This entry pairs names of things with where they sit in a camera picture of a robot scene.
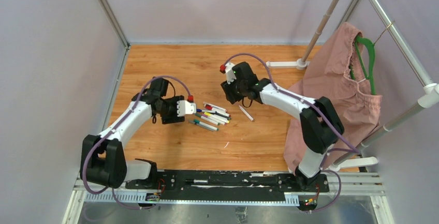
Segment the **brown capped white marker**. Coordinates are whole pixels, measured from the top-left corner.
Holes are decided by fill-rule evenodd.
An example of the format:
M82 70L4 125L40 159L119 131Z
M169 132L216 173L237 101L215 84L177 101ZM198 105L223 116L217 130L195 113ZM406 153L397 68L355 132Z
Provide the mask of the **brown capped white marker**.
M245 107L238 105L239 109L244 113L244 115L253 122L255 119L246 111Z

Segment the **houndstooth patterned pen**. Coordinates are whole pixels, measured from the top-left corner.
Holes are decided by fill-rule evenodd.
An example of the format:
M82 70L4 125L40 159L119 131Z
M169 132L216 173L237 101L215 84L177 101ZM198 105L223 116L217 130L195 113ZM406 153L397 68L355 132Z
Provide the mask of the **houndstooth patterned pen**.
M209 127L207 127L207 126L203 126L203 125L201 125L200 123L196 123L196 122L191 121L191 120L189 120L188 122L189 122L190 124L196 125L196 126L198 126L198 127L201 127L201 128L203 128L203 129L206 129L206 130L209 130L209 131L216 131L216 129L212 129L212 128L209 128Z

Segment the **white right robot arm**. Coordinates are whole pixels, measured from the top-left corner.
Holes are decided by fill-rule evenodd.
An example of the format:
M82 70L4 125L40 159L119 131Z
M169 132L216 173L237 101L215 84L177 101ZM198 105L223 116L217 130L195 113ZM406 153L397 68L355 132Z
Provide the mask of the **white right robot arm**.
M220 66L226 81L221 87L226 99L234 104L248 98L290 114L300 122L305 154L295 168L296 186L310 191L316 185L327 151L344 133L344 126L332 102L326 97L304 97L288 91L270 79L258 79L247 62Z

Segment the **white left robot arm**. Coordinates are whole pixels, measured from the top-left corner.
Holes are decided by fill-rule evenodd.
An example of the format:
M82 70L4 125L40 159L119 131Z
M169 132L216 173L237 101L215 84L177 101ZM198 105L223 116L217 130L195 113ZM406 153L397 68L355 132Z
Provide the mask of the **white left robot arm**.
M182 123L195 113L193 96L173 95L167 98L172 76L155 76L131 99L118 119L97 135L87 135L82 143L80 178L87 192L98 195L117 189L123 183L139 181L145 189L160 183L157 164L146 159L126 160L124 149L132 136L148 120L163 125Z

